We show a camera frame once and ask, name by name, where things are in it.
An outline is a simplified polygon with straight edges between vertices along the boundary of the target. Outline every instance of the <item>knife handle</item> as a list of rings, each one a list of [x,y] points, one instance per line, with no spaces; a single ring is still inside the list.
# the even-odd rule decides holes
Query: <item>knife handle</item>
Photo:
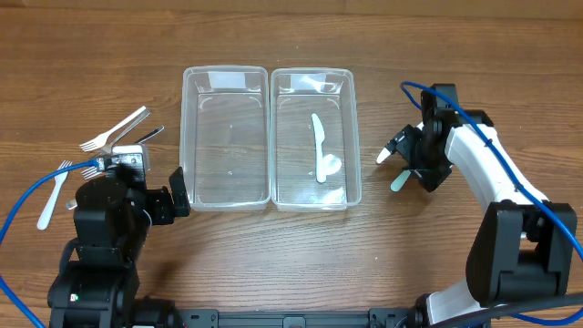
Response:
[[[326,182],[326,171],[324,170],[324,158],[322,154],[322,143],[316,143],[316,180],[320,183]]]

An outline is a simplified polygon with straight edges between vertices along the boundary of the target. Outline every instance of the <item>wooden tabletop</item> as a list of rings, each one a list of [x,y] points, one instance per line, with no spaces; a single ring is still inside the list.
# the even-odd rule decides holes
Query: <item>wooden tabletop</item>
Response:
[[[461,105],[494,120],[530,182],[583,217],[581,58],[580,21],[0,9],[0,221],[63,159],[86,159],[80,143],[142,105],[152,115],[126,140],[166,127],[148,144],[148,185],[168,185],[179,164],[187,67],[347,68],[358,99],[360,205],[332,213],[278,212],[272,204],[260,212],[193,212],[155,227],[138,263],[138,294],[220,311],[409,307],[464,277],[482,213],[456,169],[435,192],[414,180],[390,191],[404,161],[374,160],[390,137],[421,119],[399,83],[456,83]],[[47,231],[36,221],[53,186],[40,188],[0,251],[3,278],[44,323],[58,259],[76,236],[64,205],[82,183],[69,175]],[[581,274],[574,259],[571,292],[583,290]],[[0,321],[30,326],[4,295]]]

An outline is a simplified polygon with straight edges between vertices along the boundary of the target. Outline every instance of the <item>plastic bin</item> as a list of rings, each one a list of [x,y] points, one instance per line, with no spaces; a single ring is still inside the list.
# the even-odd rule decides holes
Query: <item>plastic bin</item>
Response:
[[[326,181],[316,180],[312,113],[325,133]],[[362,197],[353,74],[282,68],[271,74],[271,197],[279,210],[345,210]]]
[[[180,165],[196,211],[261,210],[270,199],[268,74],[262,67],[184,72]]]

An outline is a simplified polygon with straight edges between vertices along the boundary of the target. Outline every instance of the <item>black base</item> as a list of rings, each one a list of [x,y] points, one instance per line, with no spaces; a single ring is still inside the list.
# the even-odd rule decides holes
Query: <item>black base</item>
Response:
[[[404,327],[408,309],[370,311],[241,312],[179,310],[189,328],[398,328]]]

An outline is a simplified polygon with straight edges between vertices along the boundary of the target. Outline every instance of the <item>robotic arm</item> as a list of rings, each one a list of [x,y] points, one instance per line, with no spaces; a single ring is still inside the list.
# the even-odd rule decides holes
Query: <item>robotic arm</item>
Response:
[[[433,85],[432,89],[457,103],[455,85]],[[565,295],[573,250],[565,236],[519,192],[492,150],[449,104],[423,91],[421,110],[423,123],[403,128],[377,159],[380,164],[398,152],[407,161],[392,189],[397,191],[413,175],[427,191],[433,191],[456,165],[485,217],[467,259],[465,278],[445,291],[422,296],[409,315],[410,326],[436,324],[499,304]],[[519,184],[574,233],[577,216],[570,206],[549,202],[527,181],[503,150],[485,112],[467,114],[506,160]],[[521,238],[537,247],[521,251]]]

